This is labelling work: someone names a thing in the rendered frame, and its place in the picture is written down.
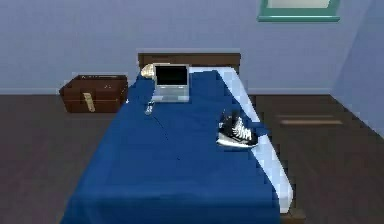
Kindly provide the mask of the cream pillow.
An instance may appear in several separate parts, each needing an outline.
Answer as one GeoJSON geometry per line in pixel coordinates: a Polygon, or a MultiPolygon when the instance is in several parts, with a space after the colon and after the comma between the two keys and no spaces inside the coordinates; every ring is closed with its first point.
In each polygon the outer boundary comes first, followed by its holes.
{"type": "Polygon", "coordinates": [[[147,64],[141,69],[141,75],[144,78],[153,79],[155,77],[155,70],[153,64],[147,64]]]}

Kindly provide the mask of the brown wooden chest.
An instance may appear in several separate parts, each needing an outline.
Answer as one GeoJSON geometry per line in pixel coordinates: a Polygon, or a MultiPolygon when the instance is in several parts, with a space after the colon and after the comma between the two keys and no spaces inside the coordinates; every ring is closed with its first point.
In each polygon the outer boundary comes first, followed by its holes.
{"type": "Polygon", "coordinates": [[[59,90],[69,113],[116,113],[127,92],[125,75],[77,75],[59,90]]]}

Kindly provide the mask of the teal framed window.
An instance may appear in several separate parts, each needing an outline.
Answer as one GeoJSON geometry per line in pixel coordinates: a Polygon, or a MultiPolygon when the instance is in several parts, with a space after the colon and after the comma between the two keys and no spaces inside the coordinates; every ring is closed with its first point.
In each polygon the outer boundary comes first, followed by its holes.
{"type": "Polygon", "coordinates": [[[338,22],[341,0],[261,0],[259,22],[338,22]]]}

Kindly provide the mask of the silver open laptop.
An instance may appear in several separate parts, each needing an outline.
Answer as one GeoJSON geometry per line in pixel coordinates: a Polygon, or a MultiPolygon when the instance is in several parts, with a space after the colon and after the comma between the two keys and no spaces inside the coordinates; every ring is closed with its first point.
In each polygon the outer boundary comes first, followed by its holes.
{"type": "Polygon", "coordinates": [[[189,66],[186,64],[154,65],[155,102],[187,102],[189,100],[189,66]]]}

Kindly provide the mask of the black and white sneaker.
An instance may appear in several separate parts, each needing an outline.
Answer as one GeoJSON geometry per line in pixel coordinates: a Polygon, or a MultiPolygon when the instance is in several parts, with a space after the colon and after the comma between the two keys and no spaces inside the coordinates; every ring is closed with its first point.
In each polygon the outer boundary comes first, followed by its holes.
{"type": "Polygon", "coordinates": [[[257,135],[244,125],[236,111],[230,115],[222,113],[218,123],[216,143],[227,147],[252,148],[257,145],[257,135]]]}

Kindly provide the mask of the bed with blue blanket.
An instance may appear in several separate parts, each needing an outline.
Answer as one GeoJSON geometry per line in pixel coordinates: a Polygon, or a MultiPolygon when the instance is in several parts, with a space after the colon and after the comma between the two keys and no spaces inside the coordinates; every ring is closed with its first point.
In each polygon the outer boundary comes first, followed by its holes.
{"type": "Polygon", "coordinates": [[[154,103],[138,77],[70,197],[60,224],[305,224],[294,191],[239,78],[238,53],[141,53],[139,67],[190,67],[186,103],[154,103]],[[252,148],[216,143],[236,111],[252,148]]]}

